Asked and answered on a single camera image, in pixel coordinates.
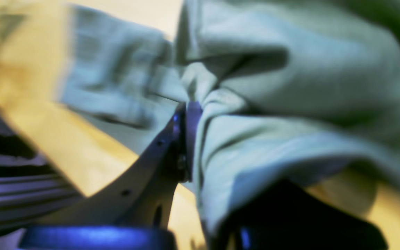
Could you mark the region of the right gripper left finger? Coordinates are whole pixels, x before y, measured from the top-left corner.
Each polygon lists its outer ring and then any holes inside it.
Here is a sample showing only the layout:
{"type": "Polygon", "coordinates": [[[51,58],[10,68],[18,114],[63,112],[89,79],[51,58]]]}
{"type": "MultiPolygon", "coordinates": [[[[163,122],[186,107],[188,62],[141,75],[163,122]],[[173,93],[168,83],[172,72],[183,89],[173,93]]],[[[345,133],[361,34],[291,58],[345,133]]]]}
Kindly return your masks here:
{"type": "Polygon", "coordinates": [[[186,104],[137,161],[100,192],[30,226],[24,250],[176,250],[168,231],[173,196],[189,180],[185,159],[186,104]]]}

